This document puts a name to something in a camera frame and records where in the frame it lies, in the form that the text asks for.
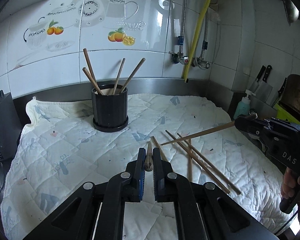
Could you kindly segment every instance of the yellow gas hose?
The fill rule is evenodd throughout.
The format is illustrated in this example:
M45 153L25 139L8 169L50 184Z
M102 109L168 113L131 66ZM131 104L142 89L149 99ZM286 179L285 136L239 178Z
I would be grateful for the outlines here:
M189 63L186 65L186 67L183 71L183 78L185 79L185 82L188 78L188 73L189 73L189 68L190 68L191 62L192 62L192 58L195 56L195 49L196 49L197 44L198 44L200 30L201 30L201 27L202 27L202 22L203 22L205 14L208 10L208 7L210 5L210 1L211 0L206 0L204 2L204 5L201 9L201 12L200 12L200 15L199 15L199 18L198 18L198 21L197 21L197 26L195 28L194 37L193 37L193 40L192 40L192 45L191 45L191 49L190 49L190 53L189 53Z

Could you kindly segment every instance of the quilted mat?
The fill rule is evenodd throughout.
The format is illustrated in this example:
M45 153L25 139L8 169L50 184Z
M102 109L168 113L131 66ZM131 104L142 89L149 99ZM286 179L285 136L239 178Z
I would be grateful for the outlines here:
M206 98L136 94L128 98L128 126L114 133L93 128L91 101L28 102L31 124L6 177L1 204L8 239L20 240L86 181L108 181L136 160L151 136L170 140L165 129L185 136L229 122L229 115ZM270 231L292 215L279 209L282 174L242 133L232 127L201 136L192 144L240 190L229 194ZM187 156L178 145L162 147L176 173L187 176ZM212 181L194 163L193 182ZM123 239L178 239L172 203L156 203L152 172L146 173L141 203L127 203Z

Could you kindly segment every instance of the black cup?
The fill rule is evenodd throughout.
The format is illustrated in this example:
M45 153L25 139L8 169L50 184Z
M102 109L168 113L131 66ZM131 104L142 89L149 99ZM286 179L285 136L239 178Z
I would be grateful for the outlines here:
M121 85L117 86L115 95L112 95L114 84L102 85L100 89L105 95L96 94L92 89L93 126L101 132L117 132L128 124L128 90L120 94Z

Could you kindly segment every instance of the orange illustration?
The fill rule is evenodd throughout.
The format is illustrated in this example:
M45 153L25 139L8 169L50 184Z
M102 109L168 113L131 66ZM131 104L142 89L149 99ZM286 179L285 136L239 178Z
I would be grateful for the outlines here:
M49 27L49 29L47 30L48 35L52 35L54 33L55 29L56 28L54 26Z
M53 33L55 35L59 35L61 33L63 33L63 27L55 27L54 25L58 24L58 22L55 22L54 20L52 20L50 23L49 23L49 28L47 30L47 34L48 35L52 35Z
M63 30L64 30L63 27L58 26L58 27L55 29L54 34L55 34L55 35L59 35L59 34L63 33Z
M131 36L126 36L122 40L122 43L126 46L132 46L135 42L136 42L136 39Z
M119 28L119 29L115 30L114 32L109 32L108 40L111 42L115 42L115 41L122 42L126 46L131 46L136 42L135 38L133 38L131 36L127 36L124 33L123 28Z

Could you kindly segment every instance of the kitchen knife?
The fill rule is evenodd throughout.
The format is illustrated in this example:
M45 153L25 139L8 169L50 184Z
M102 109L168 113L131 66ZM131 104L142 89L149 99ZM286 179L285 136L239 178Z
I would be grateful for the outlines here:
M252 83L252 85L251 85L251 87L250 87L250 91L252 92L252 93L254 93L256 90L257 90L257 88L258 88L258 86L259 86L259 80L260 80L260 78L262 77L262 75L263 75L263 73L264 73L264 71L266 70L266 67L265 66L262 66L261 67L261 69L260 69L260 71L259 71L259 74L258 74L258 76L256 77L256 79L253 81L253 83Z
M270 106L271 107L274 107L274 105L280 100L280 97L281 97L281 95L282 95L282 93L284 91L284 88L286 86L286 82L287 82L287 78L284 79L284 82L283 82L281 88L279 89L278 93L276 93L274 95L274 97L272 98L272 100L270 102Z
M256 90L256 98L259 99L262 102L266 102L266 100L268 99L268 96L270 95L271 91L272 91L272 86L270 86L267 83L267 79L270 75L270 72L272 70L271 65L268 65L266 68L266 72L263 75L261 84L258 86L257 90Z

